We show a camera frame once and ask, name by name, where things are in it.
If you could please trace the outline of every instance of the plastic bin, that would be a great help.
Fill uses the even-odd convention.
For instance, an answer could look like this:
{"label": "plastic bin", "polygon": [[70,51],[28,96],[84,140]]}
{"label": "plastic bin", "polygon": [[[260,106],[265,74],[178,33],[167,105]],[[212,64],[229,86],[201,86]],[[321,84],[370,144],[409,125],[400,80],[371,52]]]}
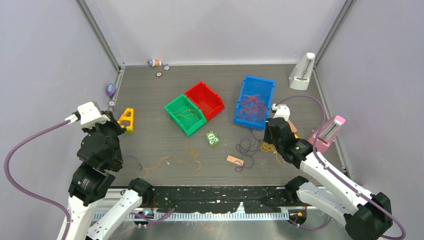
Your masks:
{"label": "plastic bin", "polygon": [[187,136],[192,135],[206,123],[206,118],[202,111],[184,94],[175,98],[164,108],[168,112],[169,117],[179,125]]}
{"label": "plastic bin", "polygon": [[[252,129],[265,129],[265,121],[270,115],[275,85],[276,82],[273,80],[246,76],[235,106],[233,123]],[[246,104],[251,96],[254,96],[260,103],[261,107],[255,108],[259,109],[258,111],[251,110],[254,108],[253,103]]]}
{"label": "plastic bin", "polygon": [[184,93],[203,112],[207,121],[221,112],[225,106],[221,97],[200,81]]}

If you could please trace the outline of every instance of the wooden block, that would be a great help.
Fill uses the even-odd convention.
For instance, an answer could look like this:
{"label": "wooden block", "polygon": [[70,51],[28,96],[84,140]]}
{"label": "wooden block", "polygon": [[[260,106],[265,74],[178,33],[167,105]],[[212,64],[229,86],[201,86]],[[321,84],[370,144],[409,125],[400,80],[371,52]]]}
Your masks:
{"label": "wooden block", "polygon": [[293,125],[290,120],[288,120],[288,125],[290,126],[290,129],[294,134],[298,132],[298,129],[295,127],[295,125]]}
{"label": "wooden block", "polygon": [[228,162],[231,162],[231,163],[233,163],[233,164],[237,164],[237,165],[239,165],[239,166],[243,166],[243,164],[245,164],[245,161],[243,161],[243,160],[241,160],[241,159],[238,159],[238,158],[236,158],[236,157],[230,156],[230,155],[228,155],[228,156],[226,157],[226,160],[227,160]]}

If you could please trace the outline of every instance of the cable connector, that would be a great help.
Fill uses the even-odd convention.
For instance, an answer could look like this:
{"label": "cable connector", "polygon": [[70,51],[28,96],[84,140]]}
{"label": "cable connector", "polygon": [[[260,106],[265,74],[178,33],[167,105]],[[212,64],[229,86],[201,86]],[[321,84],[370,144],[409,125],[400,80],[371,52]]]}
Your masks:
{"label": "cable connector", "polygon": [[68,116],[67,118],[65,118],[65,121],[69,120],[69,124],[73,124],[76,121],[79,121],[81,119],[81,115],[78,111],[72,113],[72,115]]}

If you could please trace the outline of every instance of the gray wall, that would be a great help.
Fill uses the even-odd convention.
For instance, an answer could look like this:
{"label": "gray wall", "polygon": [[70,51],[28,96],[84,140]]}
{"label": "gray wall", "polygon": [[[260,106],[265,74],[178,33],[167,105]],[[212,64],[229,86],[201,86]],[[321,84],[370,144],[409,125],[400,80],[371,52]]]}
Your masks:
{"label": "gray wall", "polygon": [[352,178],[390,197],[409,240],[423,238],[423,10],[421,0],[356,1],[318,66],[331,113],[346,118]]}
{"label": "gray wall", "polygon": [[[115,71],[74,0],[0,3],[0,156],[26,137],[62,122],[77,106],[103,108]],[[12,176],[35,193],[67,204],[78,124],[64,126],[19,149]],[[56,239],[64,214],[14,189],[0,174],[0,239]]]}
{"label": "gray wall", "polygon": [[344,3],[87,1],[126,65],[146,65],[150,58],[169,64],[296,63],[318,51]]}

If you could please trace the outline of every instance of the blue bin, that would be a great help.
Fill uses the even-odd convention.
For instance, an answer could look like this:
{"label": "blue bin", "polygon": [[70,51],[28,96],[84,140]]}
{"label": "blue bin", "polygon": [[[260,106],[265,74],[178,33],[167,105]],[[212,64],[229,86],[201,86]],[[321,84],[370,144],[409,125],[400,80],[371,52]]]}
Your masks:
{"label": "blue bin", "polygon": [[[246,76],[235,106],[233,123],[252,129],[265,129],[275,85],[276,82],[273,80]],[[258,101],[249,101],[248,99],[252,99],[252,96]]]}

